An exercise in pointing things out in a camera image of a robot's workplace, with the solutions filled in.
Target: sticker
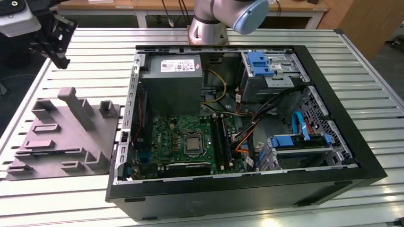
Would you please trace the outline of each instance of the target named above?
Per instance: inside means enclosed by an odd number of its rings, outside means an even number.
[[[239,94],[235,94],[235,102],[241,103],[241,95]]]
[[[250,157],[246,156],[245,162],[250,167],[253,167],[253,160],[250,159]]]
[[[326,8],[313,8],[313,11],[326,11]]]
[[[263,143],[258,142],[257,146],[254,147],[255,149],[261,149],[263,147]]]
[[[277,70],[281,70],[281,69],[282,69],[282,67],[281,67],[278,64],[271,64],[271,65],[270,65],[270,68],[271,68],[271,69],[277,69]]]
[[[194,72],[193,59],[186,60],[162,60],[161,72]]]
[[[115,6],[114,8],[117,8],[117,9],[131,9],[133,6]]]

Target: green motherboard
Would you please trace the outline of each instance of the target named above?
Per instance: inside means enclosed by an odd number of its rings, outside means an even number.
[[[158,178],[154,167],[165,163],[210,163],[210,175],[243,172],[241,157],[231,157],[231,166],[225,169],[215,166],[210,118],[210,116],[153,118],[149,163],[139,169],[142,179]],[[223,122],[227,134],[235,133],[234,118],[225,117]]]

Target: power supply label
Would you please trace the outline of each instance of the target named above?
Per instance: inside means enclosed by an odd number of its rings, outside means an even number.
[[[193,59],[162,60],[161,72],[194,72],[194,61]]]

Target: yellow cable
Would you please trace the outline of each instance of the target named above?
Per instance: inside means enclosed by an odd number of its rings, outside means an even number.
[[[217,99],[214,99],[214,100],[211,100],[211,101],[205,101],[205,102],[201,102],[202,104],[207,104],[207,103],[214,103],[214,102],[217,102],[223,96],[225,96],[225,92],[226,92],[226,85],[225,85],[225,80],[221,78],[221,76],[215,73],[215,72],[213,72],[211,70],[209,70],[209,69],[203,69],[203,71],[209,71],[210,73],[213,73],[214,74],[214,76],[217,76],[218,77],[218,79],[221,80],[221,82],[222,82],[222,86],[223,86],[223,91],[222,91],[222,94],[219,95],[219,97],[217,98]]]

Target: ram slot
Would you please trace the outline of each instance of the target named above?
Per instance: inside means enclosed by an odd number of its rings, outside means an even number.
[[[221,123],[221,130],[222,130],[222,141],[223,141],[223,145],[225,145],[225,149],[223,149],[223,157],[225,157],[225,166],[226,167],[231,167],[233,163],[231,163],[231,150],[229,148],[229,142],[227,142],[227,132],[226,132],[226,126],[225,126],[225,118],[219,117],[219,123]]]
[[[210,117],[210,133],[211,133],[211,142],[214,148],[214,162],[215,168],[219,170],[225,169],[223,166],[223,155],[222,155],[222,143],[221,143],[221,129],[218,127],[218,120],[215,117]]]

